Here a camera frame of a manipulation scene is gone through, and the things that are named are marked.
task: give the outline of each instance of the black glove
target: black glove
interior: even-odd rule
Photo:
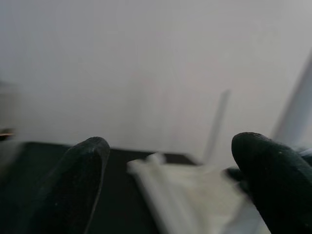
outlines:
[[[256,133],[232,140],[239,181],[273,234],[312,234],[312,157]]]

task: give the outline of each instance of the white wall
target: white wall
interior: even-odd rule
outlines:
[[[20,85],[20,138],[201,157],[219,94],[231,139],[270,135],[312,45],[310,0],[2,0],[0,77]]]

